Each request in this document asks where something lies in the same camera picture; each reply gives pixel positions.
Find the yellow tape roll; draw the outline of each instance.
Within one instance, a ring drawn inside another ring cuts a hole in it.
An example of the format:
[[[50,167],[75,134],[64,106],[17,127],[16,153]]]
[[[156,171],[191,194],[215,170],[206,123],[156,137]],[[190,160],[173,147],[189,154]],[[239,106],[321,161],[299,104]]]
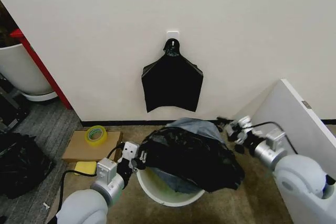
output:
[[[92,126],[85,133],[85,140],[91,146],[98,146],[104,143],[107,139],[107,132],[103,126]]]

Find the black cable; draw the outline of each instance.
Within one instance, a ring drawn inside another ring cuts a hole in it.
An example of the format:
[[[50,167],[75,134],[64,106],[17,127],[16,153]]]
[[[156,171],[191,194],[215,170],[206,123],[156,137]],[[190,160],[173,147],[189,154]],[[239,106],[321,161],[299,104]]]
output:
[[[83,176],[87,176],[87,177],[96,177],[97,174],[86,174],[86,173],[81,173],[77,170],[66,170],[61,178],[61,186],[60,186],[60,190],[59,190],[59,203],[58,203],[58,209],[57,212],[59,212],[61,210],[62,204],[63,204],[63,191],[64,191],[64,180],[65,180],[65,175],[67,173],[77,173]]]
[[[243,129],[250,129],[250,128],[255,128],[255,127],[258,127],[258,126],[262,126],[262,125],[265,125],[265,124],[274,124],[276,127],[278,127],[281,131],[283,131],[285,133],[285,138],[287,140],[287,142],[289,143],[290,147],[293,149],[293,151],[295,152],[295,154],[298,154],[298,152],[296,151],[296,149],[294,148],[294,146],[292,145],[292,142],[289,140],[286,132],[283,130],[283,128],[276,122],[264,122],[264,123],[258,123],[258,124],[255,124],[255,125],[252,125],[250,127],[245,127]]]
[[[120,143],[118,144],[115,148],[113,148],[110,153],[107,155],[107,158],[110,158],[110,156],[112,155],[112,153],[119,148],[123,148],[125,146],[124,143]],[[96,177],[96,173],[95,174],[87,174],[87,173],[82,173],[79,172],[77,170],[66,170],[63,174],[62,174],[62,178],[61,178],[61,185],[60,185],[60,190],[59,190],[59,203],[58,203],[58,209],[57,212],[59,212],[61,210],[62,204],[63,204],[63,193],[64,193],[64,180],[65,180],[65,175],[67,175],[67,173],[77,173],[83,176],[87,176],[87,177]]]
[[[120,143],[118,144],[115,148],[113,148],[110,153],[107,155],[106,158],[110,158],[110,156],[112,155],[112,153],[116,150],[116,149],[119,149],[119,148],[124,148],[125,144],[124,143]]]

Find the black plastic bag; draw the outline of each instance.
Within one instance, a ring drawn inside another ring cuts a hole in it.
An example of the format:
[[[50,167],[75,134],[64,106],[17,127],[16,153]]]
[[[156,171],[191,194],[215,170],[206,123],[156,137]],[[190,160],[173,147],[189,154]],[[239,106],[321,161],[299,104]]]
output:
[[[34,137],[0,135],[0,193],[14,199],[32,190],[51,172],[54,163],[40,150]]]
[[[234,153],[224,142],[181,127],[168,126],[154,131],[142,142],[139,153],[142,151],[147,153],[146,167],[158,168],[207,192],[222,188],[237,189],[245,177]]]
[[[180,54],[180,43],[169,39],[164,56],[143,68],[142,85],[147,112],[161,106],[196,111],[203,73]]]

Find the gray carpet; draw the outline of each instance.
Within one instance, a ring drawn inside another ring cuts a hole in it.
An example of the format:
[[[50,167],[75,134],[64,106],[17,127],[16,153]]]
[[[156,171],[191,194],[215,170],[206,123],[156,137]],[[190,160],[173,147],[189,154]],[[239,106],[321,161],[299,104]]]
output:
[[[48,105],[33,104],[29,116],[14,130],[20,134],[36,136],[35,142],[42,151],[56,162],[48,177],[34,190],[16,199],[0,196],[0,216],[8,217],[6,224],[44,223],[48,210],[43,202],[51,205],[57,193],[66,163],[61,156],[74,130],[80,129],[79,118],[56,100]]]

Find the cardboard box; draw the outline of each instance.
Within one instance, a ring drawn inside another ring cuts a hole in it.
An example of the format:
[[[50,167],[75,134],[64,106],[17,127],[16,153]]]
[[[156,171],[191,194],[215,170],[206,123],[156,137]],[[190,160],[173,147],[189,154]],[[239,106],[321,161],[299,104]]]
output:
[[[122,140],[122,132],[108,131],[106,141],[99,146],[91,146],[85,141],[86,131],[74,131],[62,159],[67,162],[100,161],[116,147]],[[116,150],[111,159],[117,161],[121,157],[122,150]]]

